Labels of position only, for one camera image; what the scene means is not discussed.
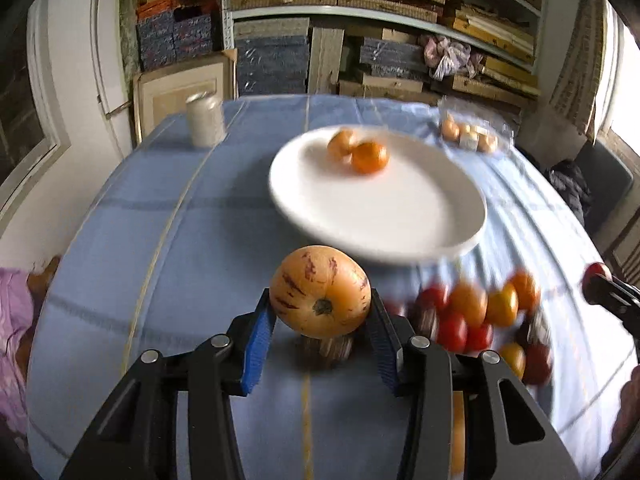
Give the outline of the person right hand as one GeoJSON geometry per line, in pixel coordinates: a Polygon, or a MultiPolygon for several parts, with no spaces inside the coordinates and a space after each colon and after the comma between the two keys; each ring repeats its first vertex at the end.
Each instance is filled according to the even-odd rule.
{"type": "Polygon", "coordinates": [[[639,367],[636,366],[631,376],[620,390],[620,410],[617,413],[611,434],[608,452],[601,460],[604,469],[612,462],[613,457],[626,443],[639,422],[639,367]]]}

